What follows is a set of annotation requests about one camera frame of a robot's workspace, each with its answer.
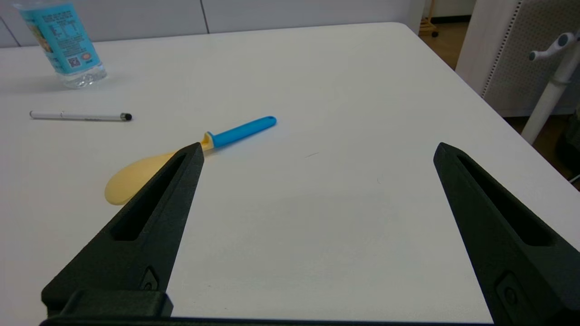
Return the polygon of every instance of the plastic bottle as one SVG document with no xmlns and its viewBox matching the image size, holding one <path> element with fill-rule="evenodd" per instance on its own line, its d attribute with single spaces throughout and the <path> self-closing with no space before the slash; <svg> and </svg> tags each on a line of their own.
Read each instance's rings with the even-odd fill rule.
<svg viewBox="0 0 580 326">
<path fill-rule="evenodd" d="M 66 87 L 81 88 L 107 76 L 70 2 L 20 1 L 14 7 Z"/>
</svg>

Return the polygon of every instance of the pegboard panel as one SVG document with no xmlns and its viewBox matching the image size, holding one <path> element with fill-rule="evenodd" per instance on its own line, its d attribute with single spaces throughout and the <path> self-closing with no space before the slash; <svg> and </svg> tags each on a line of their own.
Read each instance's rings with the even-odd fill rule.
<svg viewBox="0 0 580 326">
<path fill-rule="evenodd" d="M 484 87 L 485 101 L 502 115 L 530 115 L 563 53 L 538 61 L 528 55 L 579 28 L 579 0 L 520 1 Z M 556 107 L 572 112 L 579 100 L 580 69 Z"/>
</svg>

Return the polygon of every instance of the spoon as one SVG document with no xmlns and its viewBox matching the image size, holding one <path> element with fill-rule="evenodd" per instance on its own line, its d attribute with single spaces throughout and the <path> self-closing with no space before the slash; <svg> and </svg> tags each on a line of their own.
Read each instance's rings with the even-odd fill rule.
<svg viewBox="0 0 580 326">
<path fill-rule="evenodd" d="M 234 129 L 213 135 L 204 134 L 202 150 L 219 148 L 253 135 L 276 124 L 276 118 L 263 117 Z M 105 186 L 105 199 L 113 205 L 124 205 L 169 161 L 175 152 L 142 158 L 111 177 Z"/>
</svg>

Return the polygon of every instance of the pen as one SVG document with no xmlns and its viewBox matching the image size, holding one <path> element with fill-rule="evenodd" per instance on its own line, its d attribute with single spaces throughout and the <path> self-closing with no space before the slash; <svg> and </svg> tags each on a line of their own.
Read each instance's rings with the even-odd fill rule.
<svg viewBox="0 0 580 326">
<path fill-rule="evenodd" d="M 36 112 L 30 111 L 32 119 L 56 119 L 56 120 L 87 120 L 87 121 L 131 121 L 131 113 L 121 114 L 86 114 L 68 112 Z"/>
</svg>

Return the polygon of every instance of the wooden floor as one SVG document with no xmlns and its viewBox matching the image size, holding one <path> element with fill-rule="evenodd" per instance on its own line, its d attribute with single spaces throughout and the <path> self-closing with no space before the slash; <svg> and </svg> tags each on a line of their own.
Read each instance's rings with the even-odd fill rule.
<svg viewBox="0 0 580 326">
<path fill-rule="evenodd" d="M 455 69 L 468 25 L 469 23 L 439 24 L 437 25 L 439 29 L 439 36 L 437 38 L 433 38 L 431 34 L 420 35 L 420 37 L 445 63 L 452 69 Z M 556 142 L 558 137 L 566 129 L 568 118 L 569 116 L 563 115 L 551 116 L 534 143 L 536 151 L 550 162 L 566 179 L 573 177 L 573 175 L 556 156 Z M 517 117 L 506 118 L 505 120 L 513 129 L 521 132 L 528 118 Z M 580 182 L 576 182 L 575 187 L 580 190 Z"/>
</svg>

